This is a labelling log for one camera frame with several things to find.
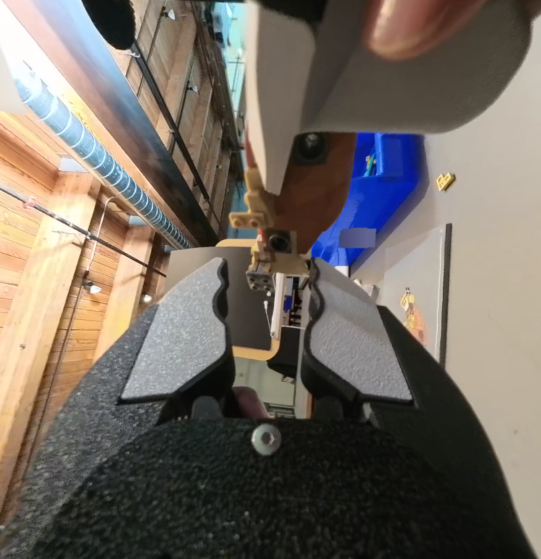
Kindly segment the small grey orange brick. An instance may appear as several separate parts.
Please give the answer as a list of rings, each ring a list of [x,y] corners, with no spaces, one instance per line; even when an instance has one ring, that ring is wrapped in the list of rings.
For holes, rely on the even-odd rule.
[[[271,296],[275,292],[274,274],[271,262],[252,262],[246,271],[246,279],[250,289],[262,291]]]

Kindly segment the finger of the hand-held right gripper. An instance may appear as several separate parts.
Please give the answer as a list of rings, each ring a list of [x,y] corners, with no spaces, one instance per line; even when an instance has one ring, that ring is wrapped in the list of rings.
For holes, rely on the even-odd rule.
[[[246,129],[267,192],[279,195],[301,116],[315,36],[310,25],[247,1]]]

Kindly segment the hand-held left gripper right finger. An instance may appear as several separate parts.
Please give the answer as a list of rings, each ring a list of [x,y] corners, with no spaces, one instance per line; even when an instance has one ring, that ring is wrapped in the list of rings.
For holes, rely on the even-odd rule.
[[[309,321],[302,364],[316,397],[331,387],[341,398],[411,403],[413,396],[373,299],[321,258],[311,261]]]

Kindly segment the blue plastic bin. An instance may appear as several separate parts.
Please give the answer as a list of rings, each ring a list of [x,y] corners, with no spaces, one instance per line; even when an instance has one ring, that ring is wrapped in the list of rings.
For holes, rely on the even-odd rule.
[[[378,175],[363,177],[365,158],[375,147]],[[343,247],[345,229],[379,232],[418,186],[424,169],[424,136],[416,134],[361,133],[357,135],[346,203],[337,220],[311,248],[313,258],[332,266],[350,267],[370,247]]]

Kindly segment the silver ventilation duct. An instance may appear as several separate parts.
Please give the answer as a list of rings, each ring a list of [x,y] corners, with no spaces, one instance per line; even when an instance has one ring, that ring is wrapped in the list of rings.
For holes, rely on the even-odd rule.
[[[59,138],[66,148],[96,172],[99,179],[127,202],[143,222],[155,229],[168,244],[176,249],[191,249],[193,245],[145,192],[124,170],[111,152],[90,132],[67,105],[50,92],[43,80],[34,74],[14,78],[22,103]]]

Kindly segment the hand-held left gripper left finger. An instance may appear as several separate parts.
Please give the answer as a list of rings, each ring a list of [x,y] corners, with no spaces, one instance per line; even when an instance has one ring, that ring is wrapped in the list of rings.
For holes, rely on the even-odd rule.
[[[162,297],[121,392],[122,403],[226,395],[234,382],[228,286],[227,262],[216,257]]]

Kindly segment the grey instruction booklet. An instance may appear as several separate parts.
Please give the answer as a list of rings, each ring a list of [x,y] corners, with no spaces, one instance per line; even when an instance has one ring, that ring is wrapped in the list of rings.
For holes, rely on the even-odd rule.
[[[444,367],[453,224],[403,233],[365,250],[351,265],[351,277]]]

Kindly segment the brown tan brick model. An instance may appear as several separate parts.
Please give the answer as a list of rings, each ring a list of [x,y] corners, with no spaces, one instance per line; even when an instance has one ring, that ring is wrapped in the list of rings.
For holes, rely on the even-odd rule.
[[[348,198],[356,143],[356,132],[296,136],[281,193],[273,195],[263,186],[246,139],[246,210],[229,213],[229,223],[256,232],[248,267],[255,261],[271,262],[274,277],[309,274],[306,255]]]

